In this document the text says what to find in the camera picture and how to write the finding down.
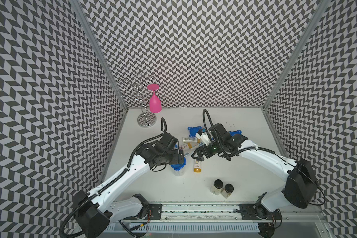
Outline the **white tube gold cap front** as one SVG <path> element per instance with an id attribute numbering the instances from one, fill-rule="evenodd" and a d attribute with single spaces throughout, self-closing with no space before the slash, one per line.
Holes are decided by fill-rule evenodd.
<path id="1" fill-rule="evenodd" d="M 195 173 L 200 173 L 201 172 L 201 161 L 195 160 L 193 164 L 193 171 Z"/>

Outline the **clear container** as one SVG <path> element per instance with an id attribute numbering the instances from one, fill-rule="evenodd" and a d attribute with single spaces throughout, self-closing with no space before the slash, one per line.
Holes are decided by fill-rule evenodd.
<path id="1" fill-rule="evenodd" d="M 181 177 L 185 174 L 185 167 L 183 168 L 173 168 L 173 174 L 175 176 Z"/>

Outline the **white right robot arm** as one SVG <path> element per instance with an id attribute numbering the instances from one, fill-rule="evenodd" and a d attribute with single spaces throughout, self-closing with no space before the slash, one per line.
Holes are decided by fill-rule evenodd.
<path id="1" fill-rule="evenodd" d="M 195 137 L 204 145 L 194 151 L 192 159 L 204 161 L 218 155 L 230 161 L 233 157 L 240 156 L 255 162 L 284 181 L 282 187 L 259 196 L 253 207 L 260 219 L 266 219 L 282 207 L 293 205 L 306 209 L 312 204 L 318 183 L 310 161 L 280 156 L 240 133 L 231 135 L 222 124 L 216 124 L 210 129 L 200 128 Z"/>

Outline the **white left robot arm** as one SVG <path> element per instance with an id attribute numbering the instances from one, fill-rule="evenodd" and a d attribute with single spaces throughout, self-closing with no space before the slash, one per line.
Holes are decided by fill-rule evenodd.
<path id="1" fill-rule="evenodd" d="M 96 238 L 113 220 L 146 216 L 148 201 L 136 194 L 117 202 L 116 198 L 143 174 L 156 166 L 184 164 L 183 150 L 179 140 L 167 132 L 138 144 L 128 163 L 109 179 L 86 192 L 81 190 L 73 196 L 73 211 L 59 229 L 62 238 L 86 236 Z"/>

